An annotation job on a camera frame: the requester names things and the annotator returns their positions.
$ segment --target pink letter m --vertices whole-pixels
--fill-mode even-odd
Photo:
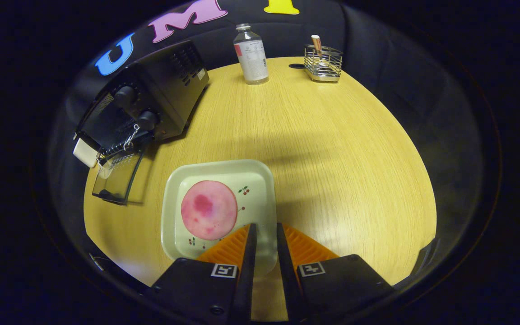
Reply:
[[[153,43],[163,41],[174,33],[174,31],[171,31],[167,28],[168,25],[179,29],[185,29],[188,27],[190,19],[194,14],[196,14],[194,24],[202,24],[206,21],[226,16],[228,12],[220,8],[217,0],[198,0],[190,7],[188,7],[188,9],[186,9],[186,11],[183,13],[167,13],[162,17],[152,21],[148,26],[153,26],[153,29],[155,30],[155,38],[153,39]]]

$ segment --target light green tray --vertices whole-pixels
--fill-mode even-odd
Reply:
[[[163,194],[161,243],[171,259],[197,259],[221,239],[206,241],[184,226],[182,199],[199,181],[220,181],[236,196],[238,215],[230,232],[255,223],[258,230],[254,276],[270,272],[276,265],[276,196],[274,178],[262,162],[252,159],[185,165],[172,172]]]

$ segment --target glass bottle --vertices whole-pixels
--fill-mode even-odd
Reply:
[[[234,48],[242,67],[247,84],[260,84],[268,81],[268,66],[262,38],[250,31],[250,25],[236,26],[238,36],[234,39]]]

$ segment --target bottle cap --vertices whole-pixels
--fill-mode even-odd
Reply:
[[[248,28],[250,28],[250,25],[248,23],[236,25],[237,31],[241,31],[242,29],[248,29]]]

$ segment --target yellow letter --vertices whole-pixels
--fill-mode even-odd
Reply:
[[[299,14],[300,11],[293,6],[293,0],[268,0],[267,13]]]

